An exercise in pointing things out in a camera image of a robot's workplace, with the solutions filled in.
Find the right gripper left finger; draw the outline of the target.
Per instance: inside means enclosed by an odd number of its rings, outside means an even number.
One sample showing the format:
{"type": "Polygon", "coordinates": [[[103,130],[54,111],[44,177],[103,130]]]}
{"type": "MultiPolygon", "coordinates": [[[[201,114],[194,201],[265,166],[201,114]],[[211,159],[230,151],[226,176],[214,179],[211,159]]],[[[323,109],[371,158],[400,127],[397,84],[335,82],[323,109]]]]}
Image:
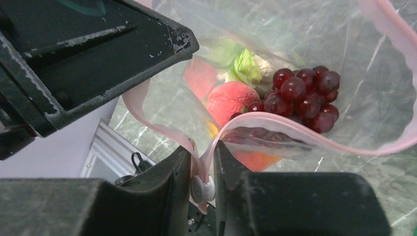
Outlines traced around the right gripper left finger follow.
{"type": "Polygon", "coordinates": [[[183,147],[117,186],[98,178],[0,181],[3,236],[183,236],[191,154],[183,147]]]}

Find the red orange mango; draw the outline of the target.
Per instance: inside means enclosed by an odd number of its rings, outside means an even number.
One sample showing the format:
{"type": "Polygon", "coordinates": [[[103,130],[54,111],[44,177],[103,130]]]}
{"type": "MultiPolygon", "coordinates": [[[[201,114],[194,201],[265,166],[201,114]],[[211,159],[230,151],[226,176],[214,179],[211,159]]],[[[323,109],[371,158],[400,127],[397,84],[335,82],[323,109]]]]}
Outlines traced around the red orange mango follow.
{"type": "Polygon", "coordinates": [[[236,150],[233,151],[232,154],[237,161],[254,172],[264,171],[271,165],[281,160],[280,157],[271,156],[256,151],[236,150]]]}

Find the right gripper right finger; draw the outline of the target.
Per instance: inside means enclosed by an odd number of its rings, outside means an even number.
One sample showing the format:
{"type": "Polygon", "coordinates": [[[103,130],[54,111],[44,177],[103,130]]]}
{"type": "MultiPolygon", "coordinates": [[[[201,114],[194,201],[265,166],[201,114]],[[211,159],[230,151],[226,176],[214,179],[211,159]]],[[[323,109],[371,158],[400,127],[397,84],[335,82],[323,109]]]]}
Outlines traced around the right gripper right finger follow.
{"type": "Polygon", "coordinates": [[[214,149],[219,236],[388,236],[370,184],[354,173],[253,172],[214,149]]]}

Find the yellow lemon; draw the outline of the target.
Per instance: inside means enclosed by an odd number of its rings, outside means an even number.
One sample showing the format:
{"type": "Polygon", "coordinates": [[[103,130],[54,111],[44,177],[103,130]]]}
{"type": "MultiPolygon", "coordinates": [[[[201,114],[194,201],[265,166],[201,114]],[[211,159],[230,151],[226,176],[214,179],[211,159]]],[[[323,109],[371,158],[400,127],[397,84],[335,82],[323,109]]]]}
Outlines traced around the yellow lemon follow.
{"type": "Polygon", "coordinates": [[[211,121],[208,121],[206,123],[206,128],[207,128],[209,136],[212,139],[215,138],[219,133],[219,129],[218,129],[217,125],[215,123],[211,122],[211,121]]]}

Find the clear zip top bag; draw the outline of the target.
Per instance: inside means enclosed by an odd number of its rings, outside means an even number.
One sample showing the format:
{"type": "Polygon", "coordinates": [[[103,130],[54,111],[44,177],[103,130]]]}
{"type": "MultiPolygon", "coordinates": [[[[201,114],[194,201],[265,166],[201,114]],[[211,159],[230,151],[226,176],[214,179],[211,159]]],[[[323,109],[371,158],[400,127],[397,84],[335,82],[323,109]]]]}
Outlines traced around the clear zip top bag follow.
{"type": "Polygon", "coordinates": [[[416,1],[172,0],[159,11],[190,27],[200,49],[121,98],[191,152],[201,212],[219,188],[219,142],[255,171],[416,145],[416,1]]]}

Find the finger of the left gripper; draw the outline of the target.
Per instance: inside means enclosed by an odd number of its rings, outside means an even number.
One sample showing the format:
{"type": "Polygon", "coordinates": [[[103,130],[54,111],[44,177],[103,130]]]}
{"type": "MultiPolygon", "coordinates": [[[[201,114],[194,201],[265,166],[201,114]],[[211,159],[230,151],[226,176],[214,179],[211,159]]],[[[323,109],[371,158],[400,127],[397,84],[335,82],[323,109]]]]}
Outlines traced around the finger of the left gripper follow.
{"type": "Polygon", "coordinates": [[[133,0],[1,1],[1,160],[198,49],[191,29],[133,0]]]}

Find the pink peach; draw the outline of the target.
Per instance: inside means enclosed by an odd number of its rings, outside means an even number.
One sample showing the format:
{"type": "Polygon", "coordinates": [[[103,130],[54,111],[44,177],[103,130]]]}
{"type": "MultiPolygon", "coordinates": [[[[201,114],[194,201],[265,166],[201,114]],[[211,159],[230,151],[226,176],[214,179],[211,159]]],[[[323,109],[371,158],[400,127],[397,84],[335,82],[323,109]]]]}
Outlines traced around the pink peach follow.
{"type": "Polygon", "coordinates": [[[207,99],[207,111],[218,126],[223,127],[230,117],[241,112],[250,103],[260,100],[258,93],[250,86],[231,81],[214,88],[207,99]]]}

